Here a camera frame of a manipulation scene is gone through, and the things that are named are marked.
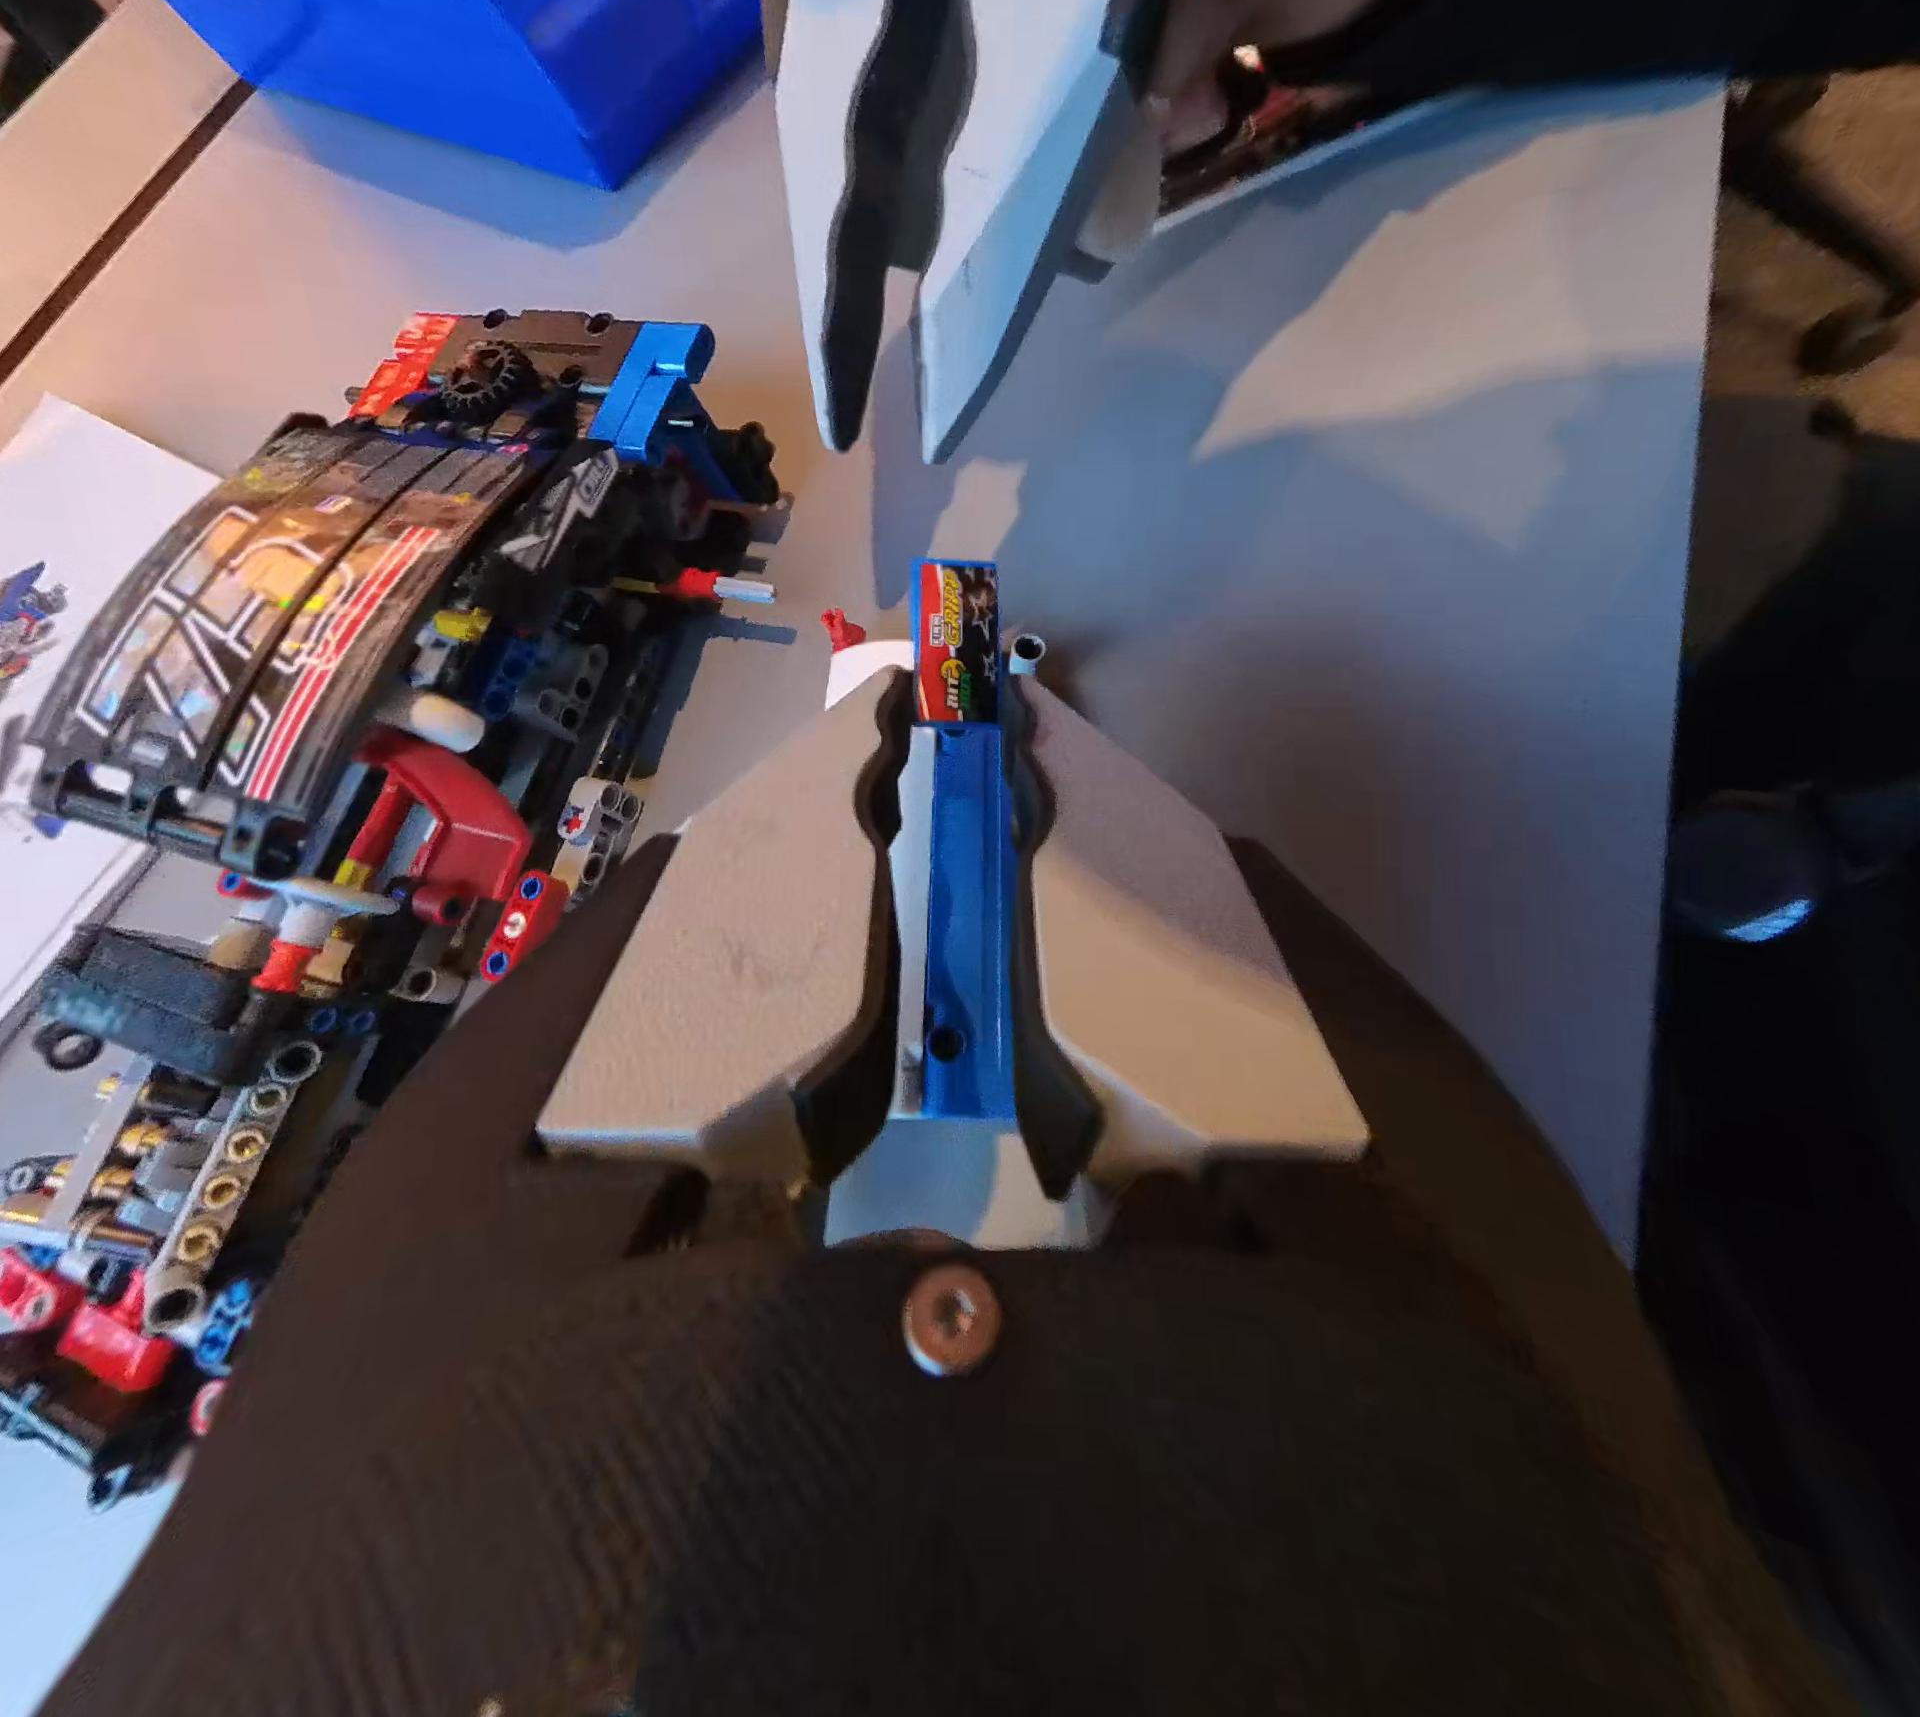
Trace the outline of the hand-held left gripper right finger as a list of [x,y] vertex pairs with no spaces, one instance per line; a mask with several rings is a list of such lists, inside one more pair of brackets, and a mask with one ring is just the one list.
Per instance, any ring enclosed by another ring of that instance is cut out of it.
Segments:
[[1373,1135],[1220,828],[1037,676],[1009,690],[1019,1128],[1047,1195],[1222,1161],[1358,1161]]

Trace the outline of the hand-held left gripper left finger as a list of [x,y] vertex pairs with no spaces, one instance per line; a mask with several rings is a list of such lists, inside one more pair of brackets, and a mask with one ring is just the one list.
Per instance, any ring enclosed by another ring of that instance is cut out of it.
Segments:
[[887,665],[682,824],[542,1103],[549,1153],[831,1185],[877,1136],[910,721]]

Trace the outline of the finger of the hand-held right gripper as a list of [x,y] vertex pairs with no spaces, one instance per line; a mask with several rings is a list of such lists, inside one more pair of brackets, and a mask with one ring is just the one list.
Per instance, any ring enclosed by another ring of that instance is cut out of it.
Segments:
[[926,463],[963,439],[1121,66],[1110,0],[963,0],[973,85],[917,290]]
[[771,81],[807,376],[828,449],[855,446],[894,272],[921,278],[973,88],[962,0],[771,0]]

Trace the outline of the blue and white brick panel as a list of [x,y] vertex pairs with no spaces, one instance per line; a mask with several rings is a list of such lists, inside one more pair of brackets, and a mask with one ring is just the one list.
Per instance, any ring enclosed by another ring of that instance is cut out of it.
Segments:
[[1006,641],[1000,630],[997,724],[919,724],[910,620],[898,641],[867,636],[838,608],[823,613],[823,625],[831,644],[828,707],[875,675],[910,680],[910,742],[889,853],[901,927],[901,1075],[891,1108],[1006,1128],[1018,1119],[1018,809],[1004,735],[1011,680],[1037,668],[1045,641]]

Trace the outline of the blue smooth tile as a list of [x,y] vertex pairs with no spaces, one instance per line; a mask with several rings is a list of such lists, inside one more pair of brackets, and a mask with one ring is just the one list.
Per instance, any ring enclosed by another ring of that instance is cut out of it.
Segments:
[[919,560],[910,587],[919,724],[997,724],[1000,611],[988,560]]

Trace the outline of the grey desk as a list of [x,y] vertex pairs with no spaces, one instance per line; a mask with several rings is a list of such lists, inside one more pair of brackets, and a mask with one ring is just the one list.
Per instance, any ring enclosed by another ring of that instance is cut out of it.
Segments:
[[2,1551],[49,1713],[1717,1713],[1718,1501],[1632,1309],[1714,92],[1427,116],[1062,283],[959,460],[810,422],[768,88],[611,195],[251,96],[5,386],[205,467],[414,307],[703,317],[788,608],[995,551],[1069,698],[1281,902],[1380,1165],[1273,1241],[983,1271],[636,1249],[654,1182],[349,1158],[271,1359],[140,1511]]

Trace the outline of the black toy brick race car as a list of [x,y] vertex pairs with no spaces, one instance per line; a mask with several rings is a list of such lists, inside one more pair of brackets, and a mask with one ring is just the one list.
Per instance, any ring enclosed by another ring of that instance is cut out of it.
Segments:
[[203,1440],[294,1232],[457,1009],[636,843],[690,625],[771,602],[764,422],[703,324],[414,312],[120,580],[27,729],[27,806],[209,866],[205,941],[87,921],[31,1047],[98,1077],[2,1168],[2,1440],[87,1504]]

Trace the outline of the round dark knob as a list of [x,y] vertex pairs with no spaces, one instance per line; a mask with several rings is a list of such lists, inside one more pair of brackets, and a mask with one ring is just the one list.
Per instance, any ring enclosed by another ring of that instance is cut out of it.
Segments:
[[1685,935],[1762,945],[1835,889],[1831,834],[1795,797],[1718,795],[1668,828],[1664,912]]

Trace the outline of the white printed instruction sheet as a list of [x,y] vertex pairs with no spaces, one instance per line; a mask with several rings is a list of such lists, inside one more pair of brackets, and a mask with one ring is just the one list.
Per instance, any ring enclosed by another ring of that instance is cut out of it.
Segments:
[[211,475],[45,395],[2,446],[2,1012],[59,945],[140,871],[124,839],[56,824],[27,803],[27,735],[84,630]]

